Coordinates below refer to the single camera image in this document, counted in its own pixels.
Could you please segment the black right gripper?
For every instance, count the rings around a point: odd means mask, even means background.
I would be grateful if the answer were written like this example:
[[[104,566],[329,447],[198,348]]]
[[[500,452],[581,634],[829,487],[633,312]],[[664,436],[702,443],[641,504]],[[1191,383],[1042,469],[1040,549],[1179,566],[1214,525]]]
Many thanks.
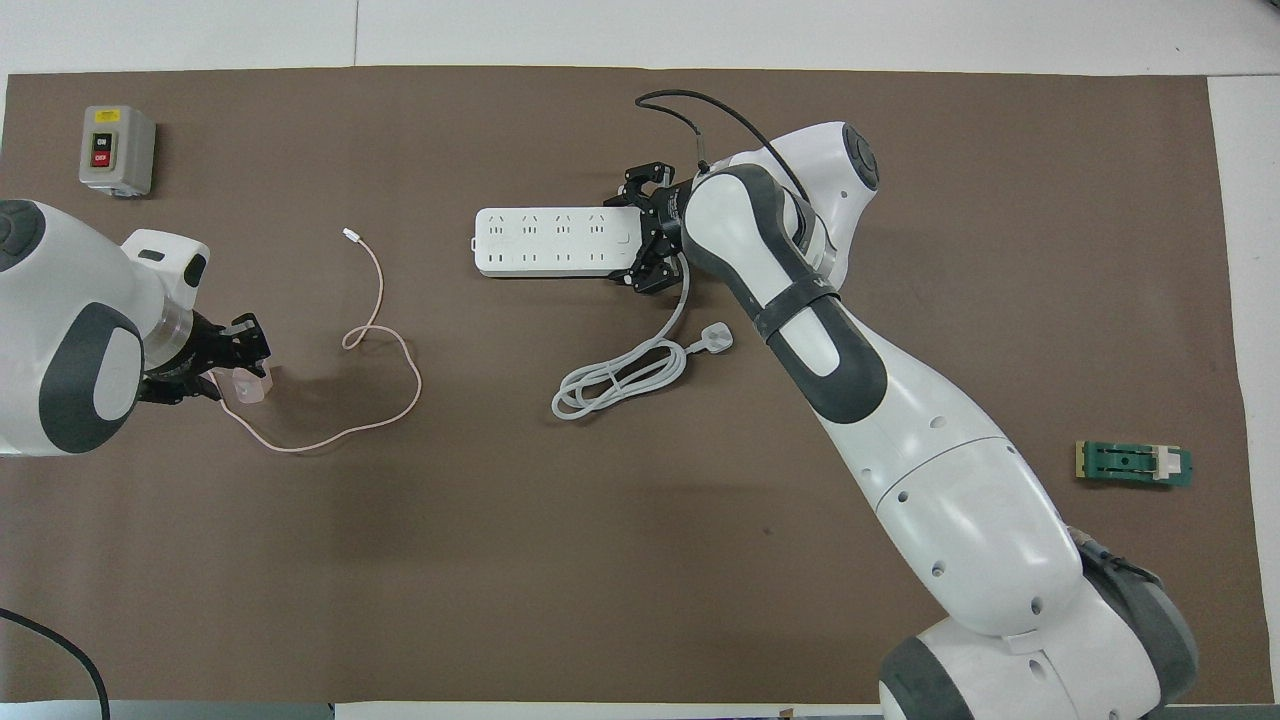
[[[654,161],[628,168],[620,186],[620,206],[640,210],[641,247],[632,264],[613,270],[611,279],[636,293],[659,293],[675,284],[675,272],[682,272],[682,214],[692,182],[673,179],[672,165]]]

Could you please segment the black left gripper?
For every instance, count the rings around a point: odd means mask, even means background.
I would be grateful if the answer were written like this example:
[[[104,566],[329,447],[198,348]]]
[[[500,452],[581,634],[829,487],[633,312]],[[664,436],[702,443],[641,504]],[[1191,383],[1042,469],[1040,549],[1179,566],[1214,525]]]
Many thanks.
[[[169,361],[143,372],[140,401],[177,405],[188,397],[224,400],[214,368],[244,369],[265,377],[264,363],[270,357],[265,331],[253,313],[238,316],[228,325],[193,315],[193,329],[178,354]]]

